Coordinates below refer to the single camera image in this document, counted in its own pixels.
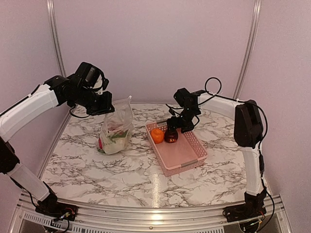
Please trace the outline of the dark red knitted beet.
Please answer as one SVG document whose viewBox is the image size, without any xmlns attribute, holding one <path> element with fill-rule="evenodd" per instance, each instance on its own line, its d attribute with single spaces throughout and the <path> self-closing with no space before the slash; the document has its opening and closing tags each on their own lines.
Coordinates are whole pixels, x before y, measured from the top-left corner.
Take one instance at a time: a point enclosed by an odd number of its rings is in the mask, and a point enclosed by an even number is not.
<svg viewBox="0 0 311 233">
<path fill-rule="evenodd" d="M 178 140 L 177 130 L 166 130 L 164 133 L 164 141 L 166 143 L 175 143 Z"/>
</svg>

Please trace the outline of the orange knitted fruit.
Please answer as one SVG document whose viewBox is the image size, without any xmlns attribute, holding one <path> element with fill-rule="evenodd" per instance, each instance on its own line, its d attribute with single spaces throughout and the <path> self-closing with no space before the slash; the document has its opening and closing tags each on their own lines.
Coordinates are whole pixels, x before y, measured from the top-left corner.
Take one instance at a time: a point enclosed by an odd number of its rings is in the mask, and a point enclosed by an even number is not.
<svg viewBox="0 0 311 233">
<path fill-rule="evenodd" d="M 155 144 L 159 144 L 164 141 L 164 132 L 159 128 L 151 130 L 150 135 Z"/>
</svg>

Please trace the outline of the pink plastic basket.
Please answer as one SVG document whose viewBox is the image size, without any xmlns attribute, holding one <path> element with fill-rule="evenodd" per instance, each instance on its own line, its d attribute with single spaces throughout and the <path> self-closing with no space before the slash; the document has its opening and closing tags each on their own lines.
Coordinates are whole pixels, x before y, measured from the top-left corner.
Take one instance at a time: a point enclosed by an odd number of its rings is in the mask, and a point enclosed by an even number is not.
<svg viewBox="0 0 311 233">
<path fill-rule="evenodd" d="M 174 143 L 156 144 L 152 137 L 153 129 L 165 131 L 166 121 L 150 122 L 145 125 L 148 140 L 166 177 L 202 166 L 207 158 L 207 151 L 194 132 L 178 132 L 178 140 Z"/>
</svg>

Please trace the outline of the clear zip top bag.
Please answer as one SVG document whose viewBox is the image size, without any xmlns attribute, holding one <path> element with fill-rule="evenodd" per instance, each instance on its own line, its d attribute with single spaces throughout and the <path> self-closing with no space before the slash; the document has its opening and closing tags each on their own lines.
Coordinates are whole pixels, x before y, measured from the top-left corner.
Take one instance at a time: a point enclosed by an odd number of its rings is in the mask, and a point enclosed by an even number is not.
<svg viewBox="0 0 311 233">
<path fill-rule="evenodd" d="M 115 111 L 104 116 L 99 134 L 97 151 L 102 154 L 115 154 L 129 144 L 133 131 L 132 96 L 112 102 Z"/>
</svg>

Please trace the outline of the red knitted apple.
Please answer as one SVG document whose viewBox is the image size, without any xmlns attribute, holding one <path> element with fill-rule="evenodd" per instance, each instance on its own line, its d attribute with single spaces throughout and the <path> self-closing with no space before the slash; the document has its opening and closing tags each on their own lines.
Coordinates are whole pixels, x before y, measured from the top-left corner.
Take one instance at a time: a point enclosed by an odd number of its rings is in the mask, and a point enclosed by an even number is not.
<svg viewBox="0 0 311 233">
<path fill-rule="evenodd" d="M 98 151 L 103 151 L 103 145 L 102 145 L 102 141 L 101 141 L 100 138 L 98 139 L 98 146 L 97 146 L 97 148 L 98 148 Z"/>
</svg>

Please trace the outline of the white knitted vegetable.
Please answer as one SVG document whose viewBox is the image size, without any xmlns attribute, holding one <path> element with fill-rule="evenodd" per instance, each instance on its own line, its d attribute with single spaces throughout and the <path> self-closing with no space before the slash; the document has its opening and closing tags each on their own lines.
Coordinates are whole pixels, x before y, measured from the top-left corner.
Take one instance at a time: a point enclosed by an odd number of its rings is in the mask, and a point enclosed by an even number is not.
<svg viewBox="0 0 311 233">
<path fill-rule="evenodd" d="M 128 129 L 111 131 L 106 137 L 112 143 L 116 143 L 117 140 L 124 140 L 127 137 L 128 133 L 129 133 Z"/>
<path fill-rule="evenodd" d="M 114 141 L 108 140 L 103 142 L 103 150 L 105 154 L 118 153 L 128 146 L 128 140 L 126 138 L 117 138 Z"/>
</svg>

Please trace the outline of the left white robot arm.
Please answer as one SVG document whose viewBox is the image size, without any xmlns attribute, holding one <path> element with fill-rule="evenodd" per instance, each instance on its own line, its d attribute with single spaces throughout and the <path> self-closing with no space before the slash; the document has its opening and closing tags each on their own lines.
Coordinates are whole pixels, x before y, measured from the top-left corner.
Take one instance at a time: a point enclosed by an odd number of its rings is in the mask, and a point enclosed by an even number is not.
<svg viewBox="0 0 311 233">
<path fill-rule="evenodd" d="M 106 90 L 109 80 L 94 65 L 82 62 L 68 77 L 54 76 L 0 114 L 0 171 L 30 192 L 51 216 L 61 212 L 53 191 L 34 175 L 10 145 L 10 139 L 42 113 L 66 103 L 86 109 L 88 116 L 114 112 L 112 94 Z"/>
</svg>

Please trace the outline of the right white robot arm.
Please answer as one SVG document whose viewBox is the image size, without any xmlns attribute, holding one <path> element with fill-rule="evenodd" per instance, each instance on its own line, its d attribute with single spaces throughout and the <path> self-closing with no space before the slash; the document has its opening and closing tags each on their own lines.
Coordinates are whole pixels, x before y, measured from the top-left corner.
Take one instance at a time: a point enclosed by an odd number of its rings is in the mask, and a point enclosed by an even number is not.
<svg viewBox="0 0 311 233">
<path fill-rule="evenodd" d="M 199 97 L 203 93 L 203 90 L 191 93 L 185 88 L 176 91 L 173 98 L 182 108 L 182 112 L 175 116 L 174 109 L 170 108 L 172 117 L 167 120 L 167 131 L 170 133 L 177 129 L 180 129 L 181 133 L 192 131 L 195 127 L 192 120 L 201 114 L 201 105 L 233 119 L 234 139 L 242 150 L 246 169 L 246 194 L 251 197 L 262 194 L 265 189 L 262 181 L 264 162 L 260 146 L 264 135 L 259 106 L 254 100 L 233 100 L 209 92 L 207 99 L 200 103 Z"/>
</svg>

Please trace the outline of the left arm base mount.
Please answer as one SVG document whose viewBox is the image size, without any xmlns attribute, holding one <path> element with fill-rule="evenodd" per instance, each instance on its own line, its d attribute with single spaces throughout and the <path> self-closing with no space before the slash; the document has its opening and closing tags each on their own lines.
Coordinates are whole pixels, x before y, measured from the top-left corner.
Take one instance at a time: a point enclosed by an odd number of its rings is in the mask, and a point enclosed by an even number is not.
<svg viewBox="0 0 311 233">
<path fill-rule="evenodd" d="M 48 188 L 49 195 L 43 201 L 37 201 L 35 211 L 55 218 L 60 218 L 62 215 L 69 213 L 69 221 L 74 221 L 78 207 L 76 205 L 59 202 L 52 189 L 45 182 L 43 183 Z"/>
</svg>

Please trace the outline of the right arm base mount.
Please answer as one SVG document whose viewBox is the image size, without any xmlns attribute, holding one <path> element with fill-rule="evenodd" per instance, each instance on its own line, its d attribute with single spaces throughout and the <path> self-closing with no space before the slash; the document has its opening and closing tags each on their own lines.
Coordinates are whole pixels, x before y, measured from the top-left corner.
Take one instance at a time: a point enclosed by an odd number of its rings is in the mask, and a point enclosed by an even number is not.
<svg viewBox="0 0 311 233">
<path fill-rule="evenodd" d="M 257 194 L 256 196 L 245 192 L 244 203 L 225 207 L 223 209 L 223 216 L 226 218 L 227 222 L 234 222 L 265 215 L 265 198 L 265 192 Z"/>
</svg>

